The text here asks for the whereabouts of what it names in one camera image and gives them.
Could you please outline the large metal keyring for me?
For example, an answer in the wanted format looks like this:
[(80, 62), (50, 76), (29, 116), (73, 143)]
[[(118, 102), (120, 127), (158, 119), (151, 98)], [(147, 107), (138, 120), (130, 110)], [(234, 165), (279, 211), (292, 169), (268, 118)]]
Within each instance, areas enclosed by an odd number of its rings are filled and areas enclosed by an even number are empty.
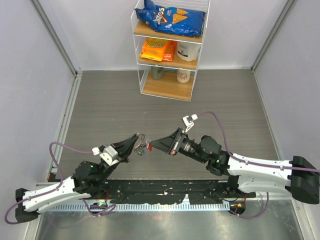
[(138, 136), (140, 143), (134, 148), (134, 152), (137, 153), (139, 156), (142, 156), (142, 149), (144, 149), (147, 146), (145, 142), (145, 134), (139, 133)]

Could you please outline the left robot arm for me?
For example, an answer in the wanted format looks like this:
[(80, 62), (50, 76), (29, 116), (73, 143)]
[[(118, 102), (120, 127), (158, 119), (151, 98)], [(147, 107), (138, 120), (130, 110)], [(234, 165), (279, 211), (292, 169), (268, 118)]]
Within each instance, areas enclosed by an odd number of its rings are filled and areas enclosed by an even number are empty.
[(83, 161), (72, 176), (59, 183), (38, 189), (18, 188), (15, 191), (15, 219), (20, 223), (33, 221), (51, 208), (72, 200), (103, 198), (107, 193), (108, 177), (120, 163), (127, 163), (139, 134), (110, 145), (94, 147), (91, 153), (100, 157), (100, 163)]

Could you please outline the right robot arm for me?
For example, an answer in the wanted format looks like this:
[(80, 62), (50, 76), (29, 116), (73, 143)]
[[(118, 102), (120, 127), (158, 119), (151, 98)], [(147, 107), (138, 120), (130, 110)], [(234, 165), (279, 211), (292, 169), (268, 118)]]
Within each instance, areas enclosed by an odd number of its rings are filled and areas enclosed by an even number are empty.
[(168, 155), (180, 153), (197, 162), (216, 176), (227, 176), (227, 193), (232, 197), (253, 192), (291, 194), (302, 203), (320, 202), (320, 174), (302, 156), (291, 160), (265, 160), (228, 153), (211, 136), (204, 135), (200, 142), (189, 139), (181, 128), (169, 136), (151, 140), (148, 148)]

